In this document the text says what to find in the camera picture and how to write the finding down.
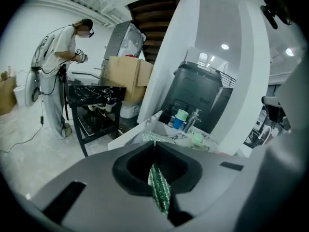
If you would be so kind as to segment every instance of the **table leg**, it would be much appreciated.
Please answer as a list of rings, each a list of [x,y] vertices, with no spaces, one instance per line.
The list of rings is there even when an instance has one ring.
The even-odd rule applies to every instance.
[[[73,117],[73,123],[74,123],[74,127],[75,127],[75,130],[76,130],[78,142],[79,142],[79,144],[82,148],[84,156],[87,157],[88,153],[86,151],[85,144],[83,142],[83,137],[82,137],[82,133],[81,133],[81,129],[80,129],[80,122],[78,120],[77,108],[76,107],[72,108],[72,117]]]
[[[116,131],[115,131],[115,137],[117,138],[119,136],[119,117],[120,117],[120,109],[121,109],[121,101],[117,102],[116,106],[115,106],[115,121],[114,121],[114,125],[116,127]]]
[[[66,111],[66,117],[67,120],[69,120],[69,115],[68,115],[68,101],[67,101],[67,95],[66,95],[66,89],[64,88],[64,109]]]

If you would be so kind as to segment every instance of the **green cup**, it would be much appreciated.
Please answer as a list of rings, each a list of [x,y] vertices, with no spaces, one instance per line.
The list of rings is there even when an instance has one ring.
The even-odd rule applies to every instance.
[[[176,117],[179,119],[179,120],[182,120],[182,121],[185,121],[188,117],[188,113],[182,109],[179,109],[178,110],[178,113],[176,115]]]

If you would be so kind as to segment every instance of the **cardboard box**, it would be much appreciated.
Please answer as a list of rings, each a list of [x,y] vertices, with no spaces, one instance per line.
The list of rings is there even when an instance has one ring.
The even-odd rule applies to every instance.
[[[110,57],[104,77],[126,87],[125,101],[136,104],[144,98],[153,64],[139,58]]]
[[[9,113],[16,104],[16,76],[0,82],[0,115]]]

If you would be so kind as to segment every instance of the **stair step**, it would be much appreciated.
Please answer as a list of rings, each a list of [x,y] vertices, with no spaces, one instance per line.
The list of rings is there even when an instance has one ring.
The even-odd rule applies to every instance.
[[[177,2],[177,0],[139,0],[139,1],[128,4],[128,7],[130,10],[132,10],[134,8],[144,6],[147,4],[152,4],[156,2],[166,2],[166,1],[176,1]]]
[[[171,10],[171,9],[173,10],[176,9],[176,1],[154,2],[133,8],[132,11],[136,13],[144,13],[156,10]]]
[[[165,32],[145,32],[145,34],[149,40],[162,40],[165,36]]]
[[[144,48],[143,52],[148,54],[158,54],[159,48]]]
[[[156,60],[156,56],[157,56],[157,55],[148,54],[148,55],[145,56],[145,58],[146,58],[146,59],[149,59],[149,60],[154,60],[154,61],[155,61],[155,60]]]
[[[140,29],[146,30],[167,30],[169,27],[169,21],[157,21],[157,22],[144,22],[139,25]]]
[[[135,16],[135,20],[140,22],[158,21],[158,20],[171,20],[174,10],[162,10],[141,13]]]
[[[144,46],[152,46],[152,47],[160,47],[162,41],[152,41],[152,40],[145,40]]]

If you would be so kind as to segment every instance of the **white glove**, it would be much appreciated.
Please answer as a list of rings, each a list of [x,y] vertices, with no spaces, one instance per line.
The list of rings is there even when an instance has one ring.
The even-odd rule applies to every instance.
[[[84,63],[88,61],[88,56],[86,54],[81,54],[81,59],[78,61],[78,63]]]
[[[81,49],[76,49],[75,54],[80,56],[80,60],[77,61],[77,63],[84,63],[88,61],[88,56],[84,54]]]

